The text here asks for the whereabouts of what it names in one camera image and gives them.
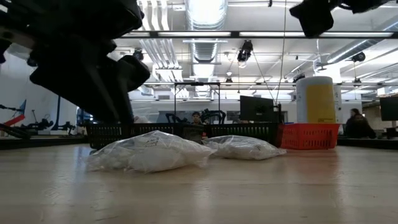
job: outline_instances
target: red basket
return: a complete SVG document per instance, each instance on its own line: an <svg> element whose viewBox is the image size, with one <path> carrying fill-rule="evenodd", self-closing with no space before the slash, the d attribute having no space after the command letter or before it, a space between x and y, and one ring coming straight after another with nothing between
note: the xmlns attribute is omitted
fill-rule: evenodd
<svg viewBox="0 0 398 224"><path fill-rule="evenodd" d="M333 149L340 124L288 124L284 126L281 148Z"/></svg>

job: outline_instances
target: metal frame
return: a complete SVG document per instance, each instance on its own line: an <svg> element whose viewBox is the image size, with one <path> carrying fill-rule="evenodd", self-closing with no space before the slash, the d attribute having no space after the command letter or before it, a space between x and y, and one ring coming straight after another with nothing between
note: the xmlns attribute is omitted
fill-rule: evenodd
<svg viewBox="0 0 398 224"><path fill-rule="evenodd" d="M177 116L177 85L190 85L190 86L204 86L204 85L208 85L210 87L210 89L212 89L212 85L216 85L218 86L218 116L221 116L221 84L218 82L177 82L174 83L174 116Z"/></svg>
<svg viewBox="0 0 398 224"><path fill-rule="evenodd" d="M386 31L327 31L319 37L309 38L302 31L261 30L146 30L133 31L120 39L398 39L398 32Z"/></svg>
<svg viewBox="0 0 398 224"><path fill-rule="evenodd" d="M153 83L144 83L143 85L174 85L175 83L172 82L153 82ZM228 86L233 86L233 85L254 85L254 86L265 86L265 82L240 82L240 83L226 83L226 82L221 82L221 83L211 83L207 85L228 85ZM296 86L296 83L284 83L284 82L267 82L268 86ZM339 85L339 86L398 86L397 82L394 83L334 83L334 85Z"/></svg>

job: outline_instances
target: white plastic bag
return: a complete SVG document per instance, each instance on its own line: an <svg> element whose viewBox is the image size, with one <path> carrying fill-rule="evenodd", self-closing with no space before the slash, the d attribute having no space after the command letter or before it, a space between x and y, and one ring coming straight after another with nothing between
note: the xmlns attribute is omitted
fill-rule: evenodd
<svg viewBox="0 0 398 224"><path fill-rule="evenodd" d="M202 141L217 150L215 155L229 159L261 160L286 153L266 141L244 136L220 136Z"/></svg>
<svg viewBox="0 0 398 224"><path fill-rule="evenodd" d="M215 150L173 134L153 131L111 143L90 155L89 170L132 169L144 173L206 165Z"/></svg>

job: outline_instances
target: computer monitor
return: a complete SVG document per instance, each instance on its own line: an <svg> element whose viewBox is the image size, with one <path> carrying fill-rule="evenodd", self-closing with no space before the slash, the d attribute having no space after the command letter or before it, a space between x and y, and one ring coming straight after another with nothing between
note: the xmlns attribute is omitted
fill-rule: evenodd
<svg viewBox="0 0 398 224"><path fill-rule="evenodd" d="M241 120L276 122L272 99L241 96Z"/></svg>
<svg viewBox="0 0 398 224"><path fill-rule="evenodd" d="M380 98L381 120L398 121L398 96Z"/></svg>

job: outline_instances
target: wooden table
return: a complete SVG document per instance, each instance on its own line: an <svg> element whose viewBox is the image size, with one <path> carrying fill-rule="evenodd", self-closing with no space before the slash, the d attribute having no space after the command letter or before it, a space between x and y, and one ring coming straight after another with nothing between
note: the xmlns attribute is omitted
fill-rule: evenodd
<svg viewBox="0 0 398 224"><path fill-rule="evenodd" d="M206 169L86 172L87 146L0 151L0 222L397 223L398 152L338 147Z"/></svg>

